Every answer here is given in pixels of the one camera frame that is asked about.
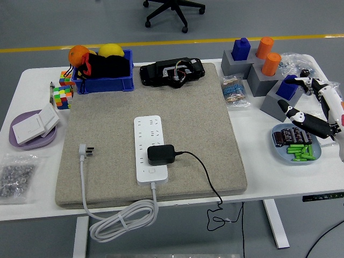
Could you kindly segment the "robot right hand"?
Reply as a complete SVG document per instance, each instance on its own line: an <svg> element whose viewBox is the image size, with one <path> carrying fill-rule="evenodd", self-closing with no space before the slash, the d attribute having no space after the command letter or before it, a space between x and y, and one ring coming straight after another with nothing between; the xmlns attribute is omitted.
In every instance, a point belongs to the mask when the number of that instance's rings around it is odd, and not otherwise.
<svg viewBox="0 0 344 258"><path fill-rule="evenodd" d="M299 128L323 139L330 137L337 142L339 157L343 160L343 101L337 91L316 78L300 77L285 82L302 86L307 95L314 94L321 104L326 120L301 112L283 99L277 101L281 110Z"/></svg>

